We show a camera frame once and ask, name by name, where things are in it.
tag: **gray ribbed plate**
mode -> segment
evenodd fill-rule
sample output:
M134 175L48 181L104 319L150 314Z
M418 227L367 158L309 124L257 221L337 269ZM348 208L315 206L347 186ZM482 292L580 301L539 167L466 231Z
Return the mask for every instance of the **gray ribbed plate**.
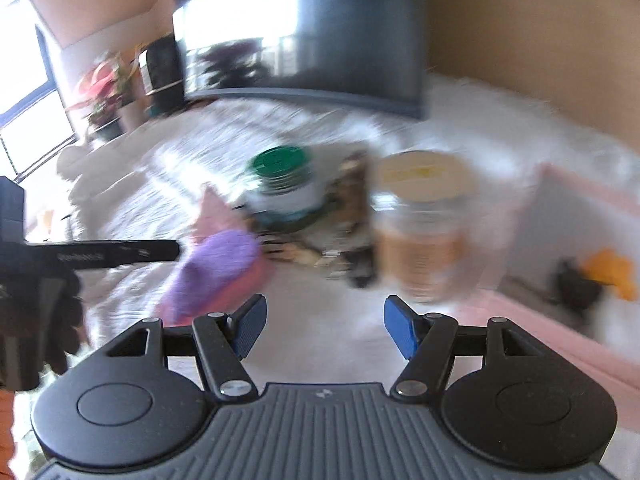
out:
M270 384L256 402L225 406L186 451L124 474L70 471L41 480L614 480L599 466L553 474L508 471L453 442L427 408L380 384Z

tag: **window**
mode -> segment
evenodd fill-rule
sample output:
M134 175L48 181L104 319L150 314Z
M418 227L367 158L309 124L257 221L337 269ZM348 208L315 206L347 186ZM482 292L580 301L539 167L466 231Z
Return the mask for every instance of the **window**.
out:
M18 182L75 139L28 2L0 0L0 173Z

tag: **tv screen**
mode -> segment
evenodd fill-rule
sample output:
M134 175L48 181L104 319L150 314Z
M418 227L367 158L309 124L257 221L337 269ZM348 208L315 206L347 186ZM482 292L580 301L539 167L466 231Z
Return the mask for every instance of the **tv screen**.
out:
M319 98L424 115L424 0L176 4L187 98Z

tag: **orange cloth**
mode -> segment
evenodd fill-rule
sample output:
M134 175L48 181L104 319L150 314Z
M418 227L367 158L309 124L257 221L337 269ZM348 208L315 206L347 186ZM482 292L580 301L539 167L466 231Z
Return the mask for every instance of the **orange cloth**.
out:
M14 424L14 393L0 390L0 479L13 478L9 460L14 456L14 438L11 427Z
M638 286L634 279L634 263L613 249L603 249L590 256L582 266L587 278L604 285L612 285L621 300L636 301Z

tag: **jar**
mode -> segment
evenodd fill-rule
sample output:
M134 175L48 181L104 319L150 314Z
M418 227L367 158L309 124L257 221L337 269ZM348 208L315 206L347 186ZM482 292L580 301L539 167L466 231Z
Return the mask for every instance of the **jar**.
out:
M399 153L375 165L370 190L380 271L414 301L446 299L468 254L471 170L447 153Z
M302 225L324 203L310 158L297 146L262 152L251 160L248 173L247 202L265 225Z

